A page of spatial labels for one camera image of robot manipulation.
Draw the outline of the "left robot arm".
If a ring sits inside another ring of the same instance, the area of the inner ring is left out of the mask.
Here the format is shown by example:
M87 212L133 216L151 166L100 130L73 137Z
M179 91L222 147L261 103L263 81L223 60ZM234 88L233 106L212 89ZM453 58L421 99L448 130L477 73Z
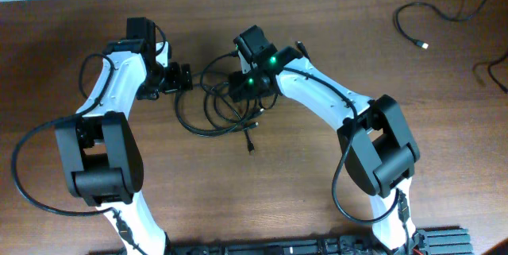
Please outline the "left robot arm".
M86 102L55 126L69 192L106 216L127 254L171 252L142 194L144 165L128 123L135 100L192 88L189 65L171 61L159 31L146 17L129 18L125 38L100 53L102 72Z

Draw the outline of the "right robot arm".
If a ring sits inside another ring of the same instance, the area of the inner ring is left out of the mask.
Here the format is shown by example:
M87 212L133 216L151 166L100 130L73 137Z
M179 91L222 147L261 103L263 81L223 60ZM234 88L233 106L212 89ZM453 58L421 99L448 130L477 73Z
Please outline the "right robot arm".
M369 225L388 254L411 254L418 243L409 189L420 151L400 105L389 95L360 95L313 66L303 43L277 49L253 25L234 38L241 69L229 75L233 101L282 95L301 103L337 133L341 158L333 175L333 203L347 219ZM370 198L373 217L356 218L339 203L337 181L347 171Z

